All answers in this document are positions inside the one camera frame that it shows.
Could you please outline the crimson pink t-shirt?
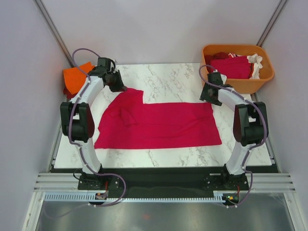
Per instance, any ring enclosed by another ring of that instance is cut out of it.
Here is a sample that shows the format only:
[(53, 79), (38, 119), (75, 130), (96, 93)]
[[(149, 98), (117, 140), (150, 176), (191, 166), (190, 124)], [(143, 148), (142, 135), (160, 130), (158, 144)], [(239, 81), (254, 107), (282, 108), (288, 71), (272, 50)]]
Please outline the crimson pink t-shirt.
[(144, 103), (143, 91), (120, 93), (104, 111), (96, 149), (172, 149), (221, 145), (209, 103)]

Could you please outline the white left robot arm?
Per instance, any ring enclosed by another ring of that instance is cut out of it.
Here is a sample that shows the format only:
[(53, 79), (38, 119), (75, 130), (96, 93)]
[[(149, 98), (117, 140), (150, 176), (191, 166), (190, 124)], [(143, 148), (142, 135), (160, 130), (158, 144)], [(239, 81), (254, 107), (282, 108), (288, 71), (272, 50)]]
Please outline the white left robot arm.
[(81, 87), (73, 94), (73, 98), (60, 105), (62, 133), (78, 150), (82, 162), (82, 173), (91, 175), (89, 184), (95, 189), (101, 189), (105, 185), (105, 176), (108, 174), (102, 173), (102, 165), (94, 148), (95, 123), (91, 106), (104, 87), (108, 86), (112, 92), (123, 92), (126, 87), (120, 71), (112, 60), (97, 66), (86, 63), (66, 69), (64, 78), (69, 80), (67, 89), (75, 90), (76, 83)]

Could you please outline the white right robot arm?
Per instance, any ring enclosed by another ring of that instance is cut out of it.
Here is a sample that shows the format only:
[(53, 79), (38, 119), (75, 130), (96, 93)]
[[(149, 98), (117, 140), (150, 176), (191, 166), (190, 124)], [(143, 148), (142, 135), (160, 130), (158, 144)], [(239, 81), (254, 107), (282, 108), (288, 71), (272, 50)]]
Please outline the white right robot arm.
[(269, 135), (266, 105), (250, 101), (226, 85), (206, 83), (200, 100), (217, 106), (224, 104), (234, 112), (233, 136), (236, 143), (225, 165), (228, 173), (220, 177), (221, 186), (232, 189), (238, 183), (236, 176), (245, 172), (251, 151), (263, 145)]

